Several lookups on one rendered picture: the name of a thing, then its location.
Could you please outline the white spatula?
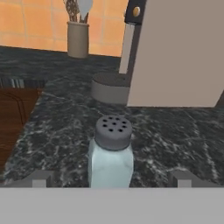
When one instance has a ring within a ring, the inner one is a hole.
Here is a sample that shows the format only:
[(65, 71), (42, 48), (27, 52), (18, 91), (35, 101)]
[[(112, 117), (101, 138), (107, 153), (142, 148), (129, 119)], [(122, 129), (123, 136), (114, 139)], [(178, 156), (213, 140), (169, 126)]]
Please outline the white spatula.
[(93, 0), (77, 0), (77, 2), (80, 11), (80, 21), (83, 22), (93, 6)]

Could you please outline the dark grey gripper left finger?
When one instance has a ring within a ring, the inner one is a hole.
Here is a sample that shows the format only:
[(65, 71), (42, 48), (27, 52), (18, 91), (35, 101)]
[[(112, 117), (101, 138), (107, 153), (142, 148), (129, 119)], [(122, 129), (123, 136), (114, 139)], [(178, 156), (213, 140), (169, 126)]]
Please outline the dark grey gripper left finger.
[(14, 181), (3, 187), (22, 187), (22, 188), (42, 188), (53, 187), (54, 171), (34, 171), (32, 174), (21, 180)]

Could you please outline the beige utensil pot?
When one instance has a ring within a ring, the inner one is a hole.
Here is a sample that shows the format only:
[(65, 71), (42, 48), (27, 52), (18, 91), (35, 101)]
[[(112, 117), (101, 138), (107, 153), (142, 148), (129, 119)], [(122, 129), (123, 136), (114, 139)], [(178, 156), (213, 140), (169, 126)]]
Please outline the beige utensil pot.
[(77, 59), (88, 56), (88, 24), (69, 21), (67, 23), (67, 54)]

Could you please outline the glass shaker with grey lid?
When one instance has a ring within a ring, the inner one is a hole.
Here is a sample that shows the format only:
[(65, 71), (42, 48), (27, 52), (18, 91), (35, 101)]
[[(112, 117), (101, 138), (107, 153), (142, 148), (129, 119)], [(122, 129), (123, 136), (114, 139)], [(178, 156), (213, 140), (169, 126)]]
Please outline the glass shaker with grey lid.
[(95, 125), (88, 148), (88, 183), (91, 188), (129, 188), (134, 172), (132, 126), (119, 115), (104, 115)]

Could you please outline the brown whisk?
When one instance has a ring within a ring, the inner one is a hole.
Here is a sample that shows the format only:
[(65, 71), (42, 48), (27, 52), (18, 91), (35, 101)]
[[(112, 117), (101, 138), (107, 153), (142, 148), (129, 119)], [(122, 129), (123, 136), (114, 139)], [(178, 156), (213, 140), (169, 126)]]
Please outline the brown whisk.
[(66, 7), (66, 11), (69, 16), (69, 20), (72, 22), (77, 21), (77, 15), (80, 12), (77, 0), (63, 0), (63, 3)]

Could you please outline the beige coffee machine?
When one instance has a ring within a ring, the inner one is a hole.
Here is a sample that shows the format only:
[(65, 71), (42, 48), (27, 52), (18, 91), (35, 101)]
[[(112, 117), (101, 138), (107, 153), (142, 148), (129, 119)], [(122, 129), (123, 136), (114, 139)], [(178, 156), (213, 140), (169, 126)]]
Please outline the beige coffee machine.
[(128, 107), (224, 106), (224, 0), (129, 0), (118, 73), (91, 95)]

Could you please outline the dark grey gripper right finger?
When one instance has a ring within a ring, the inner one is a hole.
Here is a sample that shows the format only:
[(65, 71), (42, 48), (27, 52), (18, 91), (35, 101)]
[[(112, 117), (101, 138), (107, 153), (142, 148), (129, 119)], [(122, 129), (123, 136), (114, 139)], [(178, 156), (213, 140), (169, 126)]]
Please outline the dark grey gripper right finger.
[(221, 187), (221, 185), (202, 180), (189, 171), (170, 171), (169, 187)]

